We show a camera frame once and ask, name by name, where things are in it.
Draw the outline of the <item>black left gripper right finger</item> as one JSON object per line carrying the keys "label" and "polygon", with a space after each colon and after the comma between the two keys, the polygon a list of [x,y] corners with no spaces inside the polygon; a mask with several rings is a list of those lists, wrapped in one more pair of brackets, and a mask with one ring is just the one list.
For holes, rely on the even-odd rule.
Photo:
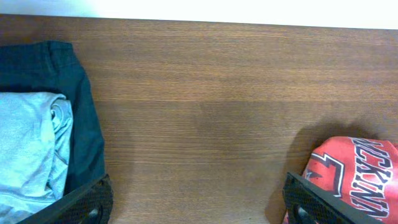
{"label": "black left gripper right finger", "polygon": [[296,173],[287,173],[282,194],[289,224],[382,224]]}

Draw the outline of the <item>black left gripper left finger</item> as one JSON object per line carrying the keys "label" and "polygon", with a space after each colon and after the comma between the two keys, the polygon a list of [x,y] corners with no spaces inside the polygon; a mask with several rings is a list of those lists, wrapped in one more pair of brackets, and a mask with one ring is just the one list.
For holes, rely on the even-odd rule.
{"label": "black left gripper left finger", "polygon": [[113,189],[106,174],[18,224],[107,224],[112,209]]}

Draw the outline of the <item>orange t-shirt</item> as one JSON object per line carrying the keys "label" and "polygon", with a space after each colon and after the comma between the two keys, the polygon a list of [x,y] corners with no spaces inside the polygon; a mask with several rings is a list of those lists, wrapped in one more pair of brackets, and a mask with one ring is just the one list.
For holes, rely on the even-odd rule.
{"label": "orange t-shirt", "polygon": [[383,223],[397,223],[397,145],[337,136],[311,153],[303,178]]}

